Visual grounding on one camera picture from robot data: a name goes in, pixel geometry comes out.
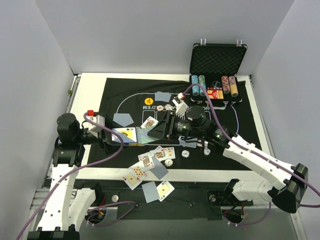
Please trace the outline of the red white chip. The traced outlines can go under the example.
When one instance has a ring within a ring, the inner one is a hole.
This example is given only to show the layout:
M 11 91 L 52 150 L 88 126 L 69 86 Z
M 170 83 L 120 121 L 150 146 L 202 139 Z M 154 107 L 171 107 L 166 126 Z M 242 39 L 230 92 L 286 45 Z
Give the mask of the red white chip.
M 158 106 L 156 107 L 156 109 L 157 109 L 157 111 L 161 112 L 161 111 L 164 110 L 164 106 L 163 106 L 163 105 L 158 105 Z

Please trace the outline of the blue white chip stack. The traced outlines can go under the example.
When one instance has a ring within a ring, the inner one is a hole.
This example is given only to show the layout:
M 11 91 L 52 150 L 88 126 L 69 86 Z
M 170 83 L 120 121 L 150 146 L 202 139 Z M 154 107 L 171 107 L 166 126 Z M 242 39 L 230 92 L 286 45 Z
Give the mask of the blue white chip stack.
M 188 158 L 190 156 L 190 152 L 188 150 L 183 150 L 181 152 L 181 156 L 184 158 Z

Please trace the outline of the yellow dealer button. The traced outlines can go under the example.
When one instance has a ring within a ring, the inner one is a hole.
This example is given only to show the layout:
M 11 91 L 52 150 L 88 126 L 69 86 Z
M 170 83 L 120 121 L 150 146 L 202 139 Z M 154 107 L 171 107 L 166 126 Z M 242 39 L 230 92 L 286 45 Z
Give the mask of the yellow dealer button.
M 154 100 L 151 97 L 148 97 L 144 100 L 145 105 L 151 106 L 154 103 Z

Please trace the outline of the blue playing card deck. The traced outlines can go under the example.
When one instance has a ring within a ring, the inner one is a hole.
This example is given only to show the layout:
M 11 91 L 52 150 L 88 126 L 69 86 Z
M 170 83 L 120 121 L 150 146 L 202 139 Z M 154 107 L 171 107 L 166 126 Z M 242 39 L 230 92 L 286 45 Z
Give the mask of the blue playing card deck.
M 122 139 L 125 145 L 136 146 L 138 145 L 138 130 L 139 127 L 121 127 L 113 128 L 112 131 L 116 133 L 111 134 L 111 140 L 116 143 L 121 143 L 120 138 Z

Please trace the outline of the king of diamonds card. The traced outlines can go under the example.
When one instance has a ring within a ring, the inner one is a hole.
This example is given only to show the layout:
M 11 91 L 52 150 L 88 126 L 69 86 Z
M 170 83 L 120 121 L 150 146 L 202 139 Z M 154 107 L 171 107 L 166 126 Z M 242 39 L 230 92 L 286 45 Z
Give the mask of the king of diamonds card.
M 142 163 L 145 170 L 150 170 L 155 167 L 155 164 L 150 152 L 146 152 L 138 155 L 138 160 Z

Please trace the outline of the grey white chip stack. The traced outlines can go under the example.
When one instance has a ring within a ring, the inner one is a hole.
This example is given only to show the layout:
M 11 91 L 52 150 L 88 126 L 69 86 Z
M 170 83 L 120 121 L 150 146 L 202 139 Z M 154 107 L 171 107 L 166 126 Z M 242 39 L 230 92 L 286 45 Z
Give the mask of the grey white chip stack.
M 166 167 L 171 167 L 171 166 L 173 165 L 173 160 L 170 159 L 170 158 L 166 159 L 166 160 L 164 161 L 164 165 L 165 165 Z

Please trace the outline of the ten of diamonds card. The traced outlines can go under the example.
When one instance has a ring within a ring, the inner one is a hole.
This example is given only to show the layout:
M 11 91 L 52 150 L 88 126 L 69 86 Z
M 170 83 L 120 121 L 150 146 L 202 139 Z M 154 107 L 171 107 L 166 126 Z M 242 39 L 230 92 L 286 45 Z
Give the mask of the ten of diamonds card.
M 133 164 L 132 166 L 129 167 L 131 170 L 133 170 L 135 172 L 135 174 L 141 179 L 144 180 L 148 177 L 148 173 L 147 170 L 144 166 L 144 164 L 139 161 L 135 164 Z

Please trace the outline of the ace of hearts card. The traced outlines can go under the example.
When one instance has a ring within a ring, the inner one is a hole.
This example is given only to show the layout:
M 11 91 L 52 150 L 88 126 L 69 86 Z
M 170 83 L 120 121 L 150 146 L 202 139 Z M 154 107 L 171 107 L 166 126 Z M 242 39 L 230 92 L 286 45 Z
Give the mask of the ace of hearts card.
M 128 169 L 122 176 L 122 179 L 131 190 L 134 190 L 142 183 L 142 180 L 138 177 L 133 169 Z

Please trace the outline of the ace of spades card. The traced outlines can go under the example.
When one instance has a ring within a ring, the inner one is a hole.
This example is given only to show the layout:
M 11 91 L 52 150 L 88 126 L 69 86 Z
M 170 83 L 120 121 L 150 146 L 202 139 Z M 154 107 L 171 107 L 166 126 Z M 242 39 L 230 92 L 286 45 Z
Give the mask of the ace of spades card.
M 164 180 L 163 182 L 161 182 L 156 187 L 156 189 L 157 189 L 157 192 L 159 195 L 160 202 L 162 202 L 165 198 L 167 198 L 175 190 L 173 185 L 167 180 Z

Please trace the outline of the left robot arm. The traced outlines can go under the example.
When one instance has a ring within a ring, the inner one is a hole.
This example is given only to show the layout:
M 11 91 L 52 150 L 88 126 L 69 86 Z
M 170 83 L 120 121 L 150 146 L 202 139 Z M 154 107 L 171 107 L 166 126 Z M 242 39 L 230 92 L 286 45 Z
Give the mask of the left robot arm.
M 107 114 L 89 110 L 84 120 L 89 127 L 82 127 L 73 113 L 64 113 L 57 119 L 51 186 L 31 216 L 34 219 L 44 209 L 36 230 L 27 235 L 29 240 L 80 239 L 79 229 L 89 207 L 101 204 L 104 198 L 100 184 L 90 182 L 81 185 L 74 200 L 71 199 L 76 177 L 85 168 L 82 165 L 85 146 L 99 144 L 108 154 L 108 160 L 129 147 L 118 130 L 120 125 Z

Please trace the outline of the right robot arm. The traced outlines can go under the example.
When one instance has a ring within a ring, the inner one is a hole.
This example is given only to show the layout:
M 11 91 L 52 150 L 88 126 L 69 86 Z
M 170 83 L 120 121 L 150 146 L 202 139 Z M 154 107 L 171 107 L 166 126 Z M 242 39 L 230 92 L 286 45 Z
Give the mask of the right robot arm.
M 166 111 L 163 137 L 197 139 L 204 154 L 217 151 L 263 178 L 256 182 L 232 179 L 223 192 L 226 203 L 266 201 L 284 212 L 297 212 L 307 190 L 309 169 L 305 165 L 285 163 L 259 150 L 216 120 L 208 119 L 200 106 L 190 107 L 186 117 L 183 120 L 174 111 Z

